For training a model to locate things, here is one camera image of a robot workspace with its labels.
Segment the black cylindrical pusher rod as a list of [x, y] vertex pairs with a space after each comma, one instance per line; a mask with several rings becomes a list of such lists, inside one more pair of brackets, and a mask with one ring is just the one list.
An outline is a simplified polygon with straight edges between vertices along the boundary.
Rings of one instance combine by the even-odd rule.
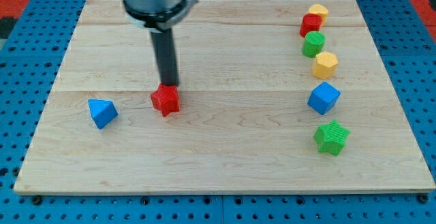
[[166, 86], [178, 86], [178, 66], [172, 29], [156, 33], [151, 32], [159, 78]]

